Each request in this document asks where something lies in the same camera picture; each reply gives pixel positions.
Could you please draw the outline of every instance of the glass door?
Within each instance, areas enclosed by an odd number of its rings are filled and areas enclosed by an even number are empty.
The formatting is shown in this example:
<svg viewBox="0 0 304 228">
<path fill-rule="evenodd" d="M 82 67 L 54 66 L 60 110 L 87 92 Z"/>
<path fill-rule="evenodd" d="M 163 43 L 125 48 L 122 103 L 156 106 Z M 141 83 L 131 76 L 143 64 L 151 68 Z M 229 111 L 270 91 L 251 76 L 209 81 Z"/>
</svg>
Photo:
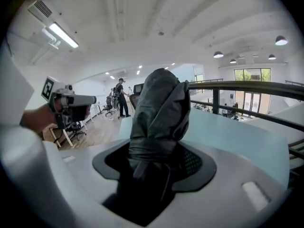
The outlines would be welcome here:
<svg viewBox="0 0 304 228">
<path fill-rule="evenodd" d="M 261 104 L 261 94 L 245 92 L 244 110 L 259 112 Z"/>
<path fill-rule="evenodd" d="M 252 98 L 252 93 L 245 92 L 245 100 L 244 100 L 244 106 L 243 106 L 244 110 L 250 111 L 250 108 L 252 105 L 251 98 Z"/>
</svg>

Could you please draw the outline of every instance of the black office chair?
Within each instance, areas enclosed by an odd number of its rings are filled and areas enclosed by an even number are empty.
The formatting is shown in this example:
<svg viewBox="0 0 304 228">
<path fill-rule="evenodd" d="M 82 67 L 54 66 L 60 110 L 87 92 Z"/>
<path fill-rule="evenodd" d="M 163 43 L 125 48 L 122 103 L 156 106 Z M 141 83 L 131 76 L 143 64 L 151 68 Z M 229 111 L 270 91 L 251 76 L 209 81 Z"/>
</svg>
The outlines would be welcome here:
<svg viewBox="0 0 304 228">
<path fill-rule="evenodd" d="M 70 137 L 70 140 L 72 140 L 74 137 L 76 137 L 77 140 L 79 141 L 78 135 L 80 135 L 80 134 L 86 135 L 86 133 L 81 131 L 80 129 L 81 129 L 80 122 L 72 123 L 71 126 L 66 129 L 66 131 L 74 133 L 73 136 Z"/>
<path fill-rule="evenodd" d="M 112 98 L 110 96 L 106 97 L 106 105 L 104 105 L 104 109 L 103 111 L 108 111 L 105 116 L 107 116 L 109 113 L 111 113 L 111 115 L 113 114 L 114 111 L 111 111 L 111 109 L 113 108 L 112 106 Z"/>
</svg>

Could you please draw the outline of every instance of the camera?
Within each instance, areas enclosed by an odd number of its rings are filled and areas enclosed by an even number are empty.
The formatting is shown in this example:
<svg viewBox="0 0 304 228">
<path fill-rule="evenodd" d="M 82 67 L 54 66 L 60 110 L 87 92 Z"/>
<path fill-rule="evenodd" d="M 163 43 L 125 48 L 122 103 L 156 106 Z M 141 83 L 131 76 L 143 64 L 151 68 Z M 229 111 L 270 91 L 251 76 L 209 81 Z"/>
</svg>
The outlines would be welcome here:
<svg viewBox="0 0 304 228">
<path fill-rule="evenodd" d="M 74 122 L 84 120 L 87 106 L 96 103 L 96 96 L 76 95 L 72 85 L 65 85 L 52 77 L 47 77 L 41 96 L 55 114 L 59 129 L 65 129 Z M 58 112 L 55 106 L 58 100 L 63 107 L 61 112 Z"/>
</svg>

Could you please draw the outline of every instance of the air vent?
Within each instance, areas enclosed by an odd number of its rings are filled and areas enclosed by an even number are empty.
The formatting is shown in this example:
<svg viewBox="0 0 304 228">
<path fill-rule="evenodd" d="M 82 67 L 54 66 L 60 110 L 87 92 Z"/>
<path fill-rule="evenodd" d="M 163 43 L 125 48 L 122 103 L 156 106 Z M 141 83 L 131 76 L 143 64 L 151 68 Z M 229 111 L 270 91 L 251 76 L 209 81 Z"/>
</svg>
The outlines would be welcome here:
<svg viewBox="0 0 304 228">
<path fill-rule="evenodd" d="M 52 11 L 49 10 L 49 8 L 44 4 L 43 1 L 37 1 L 34 6 L 41 12 L 43 13 L 47 18 L 50 17 L 52 14 Z"/>
</svg>

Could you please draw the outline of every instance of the ceiling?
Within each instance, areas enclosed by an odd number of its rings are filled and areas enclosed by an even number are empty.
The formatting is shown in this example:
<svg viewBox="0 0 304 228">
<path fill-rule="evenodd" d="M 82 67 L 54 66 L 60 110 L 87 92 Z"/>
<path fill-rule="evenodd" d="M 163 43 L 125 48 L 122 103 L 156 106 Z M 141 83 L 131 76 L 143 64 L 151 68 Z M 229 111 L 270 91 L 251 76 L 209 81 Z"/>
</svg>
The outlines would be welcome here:
<svg viewBox="0 0 304 228">
<path fill-rule="evenodd" d="M 47 45 L 41 24 L 20 11 L 8 34 L 16 55 L 70 83 L 111 71 L 136 74 L 137 67 L 194 63 L 228 66 L 242 53 L 258 53 L 254 63 L 286 62 L 303 43 L 292 18 L 278 0 L 43 0 L 57 22 L 79 44 Z M 275 45 L 278 35 L 289 43 Z M 214 59 L 215 51 L 225 56 Z"/>
</svg>

